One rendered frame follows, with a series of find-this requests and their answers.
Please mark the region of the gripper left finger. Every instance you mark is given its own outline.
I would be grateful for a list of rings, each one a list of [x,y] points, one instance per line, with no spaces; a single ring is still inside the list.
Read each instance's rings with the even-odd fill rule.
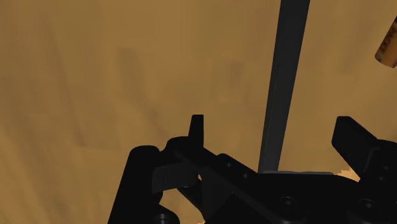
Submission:
[[[258,212],[232,187],[255,173],[226,154],[204,148],[204,117],[193,115],[187,136],[166,147],[138,146],[129,153],[108,224],[181,224],[160,205],[177,189],[201,213],[205,224],[258,224]]]

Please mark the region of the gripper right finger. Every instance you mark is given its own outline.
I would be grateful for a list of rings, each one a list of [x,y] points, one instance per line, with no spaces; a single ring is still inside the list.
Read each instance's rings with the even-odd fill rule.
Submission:
[[[331,144],[359,176],[347,209],[349,223],[397,224],[397,143],[339,116]]]

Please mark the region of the yellow brown printed box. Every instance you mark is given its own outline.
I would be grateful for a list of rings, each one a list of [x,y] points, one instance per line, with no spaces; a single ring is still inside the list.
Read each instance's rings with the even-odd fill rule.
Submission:
[[[397,16],[376,51],[375,59],[387,67],[397,67]]]

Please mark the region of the dark grey long bar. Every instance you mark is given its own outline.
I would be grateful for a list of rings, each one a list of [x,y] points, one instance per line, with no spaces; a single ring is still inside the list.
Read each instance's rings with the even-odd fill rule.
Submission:
[[[259,173],[276,171],[279,167],[309,6],[310,0],[281,0],[261,139]]]

